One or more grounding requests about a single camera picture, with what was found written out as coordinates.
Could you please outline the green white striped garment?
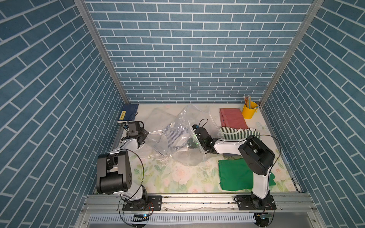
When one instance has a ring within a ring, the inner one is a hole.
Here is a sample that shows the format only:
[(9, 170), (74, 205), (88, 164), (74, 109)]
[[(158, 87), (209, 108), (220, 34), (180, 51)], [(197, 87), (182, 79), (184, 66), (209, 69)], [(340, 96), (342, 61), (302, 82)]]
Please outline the green white striped garment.
[(249, 129), (234, 129), (230, 127), (221, 127), (220, 132), (225, 140), (243, 141), (250, 135), (254, 135), (260, 139), (260, 132), (253, 128)]

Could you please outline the clear bag with striped clothes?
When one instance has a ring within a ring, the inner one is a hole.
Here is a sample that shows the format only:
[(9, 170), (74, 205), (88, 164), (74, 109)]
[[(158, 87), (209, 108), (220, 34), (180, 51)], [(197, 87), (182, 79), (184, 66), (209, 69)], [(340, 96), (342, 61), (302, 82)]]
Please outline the clear bag with striped clothes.
[(211, 107), (205, 104), (189, 104), (170, 114), (171, 108), (155, 108), (144, 121), (149, 132), (146, 139), (158, 154), (174, 159), (185, 166), (196, 166), (218, 156), (205, 151), (193, 130), (202, 126), (212, 138), (222, 138)]

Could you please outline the blue white striped tank top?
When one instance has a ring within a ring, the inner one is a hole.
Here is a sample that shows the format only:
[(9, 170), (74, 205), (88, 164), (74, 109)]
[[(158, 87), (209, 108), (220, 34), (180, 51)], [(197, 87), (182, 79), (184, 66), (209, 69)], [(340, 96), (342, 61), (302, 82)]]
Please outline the blue white striped tank top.
[(167, 140), (167, 146), (172, 151), (178, 151), (184, 147), (196, 148), (195, 141), (192, 138), (188, 128), (171, 127), (168, 125), (162, 132)]

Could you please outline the red garment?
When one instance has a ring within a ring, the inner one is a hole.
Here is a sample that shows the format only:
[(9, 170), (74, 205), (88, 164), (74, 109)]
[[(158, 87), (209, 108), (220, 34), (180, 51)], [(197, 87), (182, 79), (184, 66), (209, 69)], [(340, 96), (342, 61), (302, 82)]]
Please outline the red garment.
[(220, 108), (220, 121), (222, 127), (248, 129), (239, 108)]

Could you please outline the bright green garment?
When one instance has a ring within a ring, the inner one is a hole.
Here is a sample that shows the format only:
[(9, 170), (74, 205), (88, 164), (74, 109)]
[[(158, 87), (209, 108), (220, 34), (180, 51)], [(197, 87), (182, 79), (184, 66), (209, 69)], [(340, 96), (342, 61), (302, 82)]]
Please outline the bright green garment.
[(251, 190), (253, 188), (253, 171), (245, 160), (219, 160), (218, 170), (220, 187), (224, 191)]

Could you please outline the clear vacuum bag with valve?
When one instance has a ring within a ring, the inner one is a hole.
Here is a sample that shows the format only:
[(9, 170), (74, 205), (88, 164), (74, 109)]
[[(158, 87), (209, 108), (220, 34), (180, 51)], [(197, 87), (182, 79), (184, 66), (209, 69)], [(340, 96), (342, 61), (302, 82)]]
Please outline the clear vacuum bag with valve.
[(176, 115), (169, 114), (161, 108), (152, 110), (148, 118), (143, 121), (145, 130), (149, 132), (146, 142), (149, 145), (167, 145), (167, 140), (162, 136), (162, 132), (168, 125), (171, 127), (179, 127), (179, 124), (175, 122), (176, 118)]

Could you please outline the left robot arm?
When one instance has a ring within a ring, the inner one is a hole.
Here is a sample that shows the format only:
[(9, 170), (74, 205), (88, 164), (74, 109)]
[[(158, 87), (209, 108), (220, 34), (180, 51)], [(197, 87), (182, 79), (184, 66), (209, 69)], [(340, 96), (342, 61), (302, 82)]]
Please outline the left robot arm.
[(121, 126), (126, 133), (115, 143), (109, 153), (101, 154), (97, 160), (96, 189), (99, 194), (119, 194), (132, 207), (147, 204), (148, 196), (142, 182), (133, 182), (130, 156), (144, 144), (148, 132), (141, 121), (126, 122)]

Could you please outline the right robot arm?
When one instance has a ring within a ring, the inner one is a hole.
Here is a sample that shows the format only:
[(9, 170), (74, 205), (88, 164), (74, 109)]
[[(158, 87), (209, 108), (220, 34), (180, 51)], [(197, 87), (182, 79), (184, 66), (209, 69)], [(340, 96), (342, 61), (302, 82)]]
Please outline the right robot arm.
[(204, 127), (197, 124), (194, 124), (192, 128), (200, 146), (207, 153), (238, 155), (253, 172), (251, 195), (239, 197), (240, 210), (248, 209), (249, 205), (256, 210), (265, 210), (267, 206), (273, 211), (277, 209), (269, 189), (270, 172), (274, 165), (275, 154), (267, 145), (255, 135), (249, 135), (243, 141), (227, 141), (212, 138)]

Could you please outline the dark blue book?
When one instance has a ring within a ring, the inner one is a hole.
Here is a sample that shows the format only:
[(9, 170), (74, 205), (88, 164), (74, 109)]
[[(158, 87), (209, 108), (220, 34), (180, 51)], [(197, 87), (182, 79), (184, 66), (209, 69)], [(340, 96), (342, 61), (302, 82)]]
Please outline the dark blue book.
[(124, 104), (118, 119), (118, 123), (134, 121), (138, 114), (139, 104)]

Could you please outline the yellow pencil cup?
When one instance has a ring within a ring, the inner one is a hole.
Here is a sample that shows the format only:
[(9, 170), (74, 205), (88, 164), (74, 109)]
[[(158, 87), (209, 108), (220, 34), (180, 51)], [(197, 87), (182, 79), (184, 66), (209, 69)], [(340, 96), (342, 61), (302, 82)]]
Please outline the yellow pencil cup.
[(241, 114), (245, 119), (252, 119), (258, 108), (259, 106), (255, 102), (248, 102), (244, 105)]

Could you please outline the coloured pencils bundle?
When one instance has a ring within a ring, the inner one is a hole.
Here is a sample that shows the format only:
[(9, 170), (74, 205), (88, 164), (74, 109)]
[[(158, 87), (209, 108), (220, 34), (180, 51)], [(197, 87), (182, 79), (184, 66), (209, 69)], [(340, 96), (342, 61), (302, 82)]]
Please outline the coloured pencils bundle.
[(245, 106), (249, 109), (251, 109), (251, 96), (247, 95), (244, 96)]

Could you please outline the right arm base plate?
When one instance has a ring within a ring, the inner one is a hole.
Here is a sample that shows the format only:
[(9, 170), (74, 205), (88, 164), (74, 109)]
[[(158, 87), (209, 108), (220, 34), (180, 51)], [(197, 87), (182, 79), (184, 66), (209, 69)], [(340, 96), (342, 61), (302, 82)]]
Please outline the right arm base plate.
[(277, 209), (274, 198), (270, 193), (264, 199), (261, 199), (254, 194), (236, 195), (233, 199), (238, 204), (240, 211), (274, 211)]

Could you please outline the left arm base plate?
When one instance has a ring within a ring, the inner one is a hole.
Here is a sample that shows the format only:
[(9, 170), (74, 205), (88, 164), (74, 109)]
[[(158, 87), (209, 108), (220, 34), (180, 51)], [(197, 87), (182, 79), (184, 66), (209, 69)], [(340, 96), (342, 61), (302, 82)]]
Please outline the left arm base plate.
[(123, 211), (160, 211), (162, 205), (161, 195), (147, 195), (141, 199), (128, 201), (123, 204)]

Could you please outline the aluminium rail frame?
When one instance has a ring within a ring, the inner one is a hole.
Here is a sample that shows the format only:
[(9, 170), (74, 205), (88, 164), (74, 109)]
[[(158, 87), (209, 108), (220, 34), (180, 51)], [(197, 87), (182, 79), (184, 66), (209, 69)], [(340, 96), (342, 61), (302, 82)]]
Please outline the aluminium rail frame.
[(89, 195), (78, 228), (323, 228), (307, 193), (274, 193), (273, 202), (255, 210), (240, 193), (159, 194), (144, 211), (123, 211), (116, 195)]

